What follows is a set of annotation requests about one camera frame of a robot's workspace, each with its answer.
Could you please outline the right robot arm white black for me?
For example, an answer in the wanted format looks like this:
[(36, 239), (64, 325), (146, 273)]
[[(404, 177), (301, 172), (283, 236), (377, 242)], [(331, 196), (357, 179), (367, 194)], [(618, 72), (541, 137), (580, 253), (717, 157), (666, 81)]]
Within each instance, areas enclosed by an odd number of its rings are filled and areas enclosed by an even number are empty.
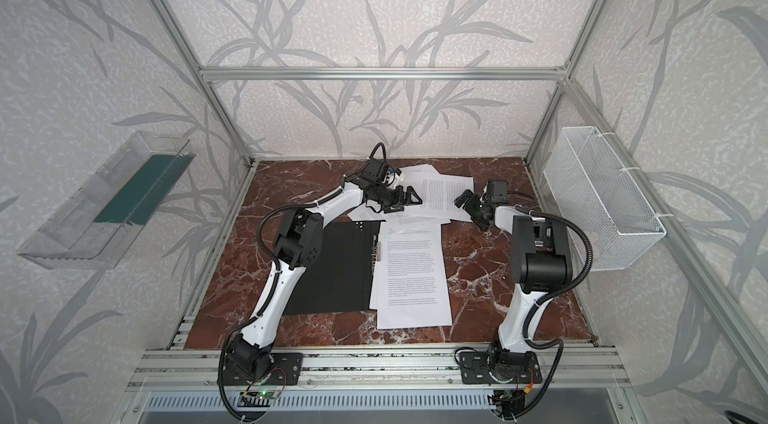
[(510, 234), (509, 274), (515, 284), (507, 316), (498, 327), (489, 356), (545, 349), (532, 341), (548, 302), (568, 289), (573, 278), (568, 238), (570, 222), (509, 204), (505, 180), (490, 180), (481, 194), (470, 189), (454, 200), (481, 230), (494, 226)]

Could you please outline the blue and black file folder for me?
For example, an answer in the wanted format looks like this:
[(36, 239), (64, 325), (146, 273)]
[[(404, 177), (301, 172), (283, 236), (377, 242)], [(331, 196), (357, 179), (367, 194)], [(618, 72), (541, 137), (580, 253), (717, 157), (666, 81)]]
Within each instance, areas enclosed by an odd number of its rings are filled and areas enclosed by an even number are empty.
[(284, 313), (367, 311), (379, 231), (378, 221), (326, 226), (319, 258), (298, 281)]

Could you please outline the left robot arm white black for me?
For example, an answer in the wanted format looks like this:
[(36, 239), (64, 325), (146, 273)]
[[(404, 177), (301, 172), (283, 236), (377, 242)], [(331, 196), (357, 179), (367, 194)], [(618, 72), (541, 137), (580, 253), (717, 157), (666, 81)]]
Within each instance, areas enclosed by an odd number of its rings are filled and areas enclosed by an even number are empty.
[(284, 205), (267, 214), (263, 223), (278, 213), (283, 215), (273, 247), (257, 237), (259, 248), (272, 261), (272, 269), (251, 317), (229, 331), (219, 358), (220, 373), (237, 370), (249, 382), (269, 375), (280, 319), (298, 281), (320, 255), (324, 227), (368, 201), (377, 203), (385, 214), (423, 203), (413, 186), (403, 184), (400, 169), (385, 158), (370, 157), (359, 170), (345, 175), (334, 191), (310, 203)]

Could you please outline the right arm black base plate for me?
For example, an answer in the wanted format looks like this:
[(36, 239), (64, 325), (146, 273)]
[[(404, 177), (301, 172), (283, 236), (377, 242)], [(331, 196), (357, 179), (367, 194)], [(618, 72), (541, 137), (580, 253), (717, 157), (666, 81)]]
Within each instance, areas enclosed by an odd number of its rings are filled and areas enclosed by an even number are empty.
[(493, 345), (483, 351), (459, 347), (454, 350), (453, 358), (463, 384), (529, 386), (543, 382), (538, 358), (532, 351), (511, 352)]

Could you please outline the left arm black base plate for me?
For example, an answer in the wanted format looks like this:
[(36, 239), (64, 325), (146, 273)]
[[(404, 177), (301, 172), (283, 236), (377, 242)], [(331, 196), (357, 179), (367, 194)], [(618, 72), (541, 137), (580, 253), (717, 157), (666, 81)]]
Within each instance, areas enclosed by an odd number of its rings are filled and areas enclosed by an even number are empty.
[(221, 370), (221, 379), (225, 387), (245, 386), (246, 384), (296, 386), (302, 369), (304, 355), (299, 352), (271, 353), (259, 358), (250, 371), (238, 366), (230, 356), (226, 356)]

